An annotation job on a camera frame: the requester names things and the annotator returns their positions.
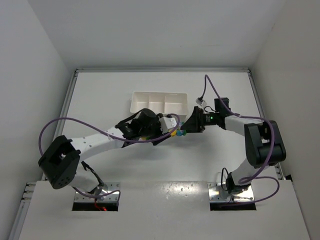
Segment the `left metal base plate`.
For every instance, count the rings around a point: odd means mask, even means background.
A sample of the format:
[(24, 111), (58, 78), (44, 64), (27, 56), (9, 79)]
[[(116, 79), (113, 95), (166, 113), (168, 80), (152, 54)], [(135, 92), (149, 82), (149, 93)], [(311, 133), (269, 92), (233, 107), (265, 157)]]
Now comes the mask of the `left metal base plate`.
[[(120, 182), (105, 182), (103, 186), (98, 186), (92, 194), (87, 192), (85, 192), (85, 194), (88, 196), (98, 196), (97, 202), (101, 204), (117, 204), (120, 199), (120, 190)], [(93, 204), (95, 199), (76, 192), (74, 195), (74, 202), (80, 204)]]

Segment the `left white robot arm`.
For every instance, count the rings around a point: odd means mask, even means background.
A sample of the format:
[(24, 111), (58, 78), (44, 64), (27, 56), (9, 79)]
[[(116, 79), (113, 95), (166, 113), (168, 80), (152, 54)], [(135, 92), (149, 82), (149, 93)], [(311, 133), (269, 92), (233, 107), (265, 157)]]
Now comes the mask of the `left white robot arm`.
[(104, 183), (87, 159), (138, 143), (157, 145), (167, 132), (163, 114), (143, 108), (108, 130), (78, 138), (56, 137), (47, 150), (41, 150), (38, 165), (53, 189), (71, 186), (94, 195)]

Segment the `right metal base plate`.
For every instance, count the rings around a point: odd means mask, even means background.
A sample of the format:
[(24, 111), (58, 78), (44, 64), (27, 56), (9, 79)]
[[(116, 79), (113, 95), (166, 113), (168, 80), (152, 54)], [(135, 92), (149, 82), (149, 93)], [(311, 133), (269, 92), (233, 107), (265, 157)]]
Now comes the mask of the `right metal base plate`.
[(233, 203), (247, 203), (255, 200), (252, 186), (240, 186), (230, 193), (226, 190), (225, 182), (223, 185), (220, 182), (208, 182), (208, 195), (211, 204), (233, 204)]

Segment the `white three-compartment tray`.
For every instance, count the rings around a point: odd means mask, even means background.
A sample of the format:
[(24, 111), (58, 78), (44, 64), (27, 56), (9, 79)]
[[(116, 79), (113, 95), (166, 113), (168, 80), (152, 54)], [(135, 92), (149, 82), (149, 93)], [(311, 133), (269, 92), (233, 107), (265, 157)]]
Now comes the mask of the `white three-compartment tray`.
[(174, 92), (134, 91), (132, 93), (130, 112), (136, 113), (144, 108), (156, 114), (177, 114), (186, 117), (189, 114), (188, 95)]

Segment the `metal base plate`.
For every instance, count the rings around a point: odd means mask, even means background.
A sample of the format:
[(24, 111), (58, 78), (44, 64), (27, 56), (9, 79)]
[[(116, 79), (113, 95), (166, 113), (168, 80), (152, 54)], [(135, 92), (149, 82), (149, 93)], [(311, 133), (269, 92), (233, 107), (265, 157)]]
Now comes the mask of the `metal base plate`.
[[(98, 196), (97, 202), (101, 204), (117, 204), (120, 199), (120, 190), (120, 182), (105, 182), (103, 186), (98, 186), (92, 194), (87, 192), (85, 192), (85, 194), (88, 196)], [(95, 199), (76, 192), (74, 195), (74, 202), (80, 204), (93, 204)]]
[(208, 182), (208, 195), (211, 204), (233, 204), (233, 203), (247, 203), (255, 200), (252, 186), (240, 186), (230, 193), (226, 190), (225, 182), (223, 185), (220, 182)]

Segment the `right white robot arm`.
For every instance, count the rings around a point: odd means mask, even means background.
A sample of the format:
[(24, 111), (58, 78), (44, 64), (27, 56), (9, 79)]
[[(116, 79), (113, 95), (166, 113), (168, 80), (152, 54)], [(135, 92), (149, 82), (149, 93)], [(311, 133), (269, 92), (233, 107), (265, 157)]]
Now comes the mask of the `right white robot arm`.
[(235, 132), (244, 137), (245, 160), (237, 169), (227, 173), (223, 184), (228, 193), (236, 193), (247, 188), (260, 169), (263, 170), (284, 161), (287, 152), (275, 121), (266, 122), (262, 119), (232, 115), (229, 101), (227, 97), (216, 98), (214, 111), (210, 113), (195, 106), (181, 129), (187, 133), (202, 133), (206, 126), (219, 126), (223, 130)]

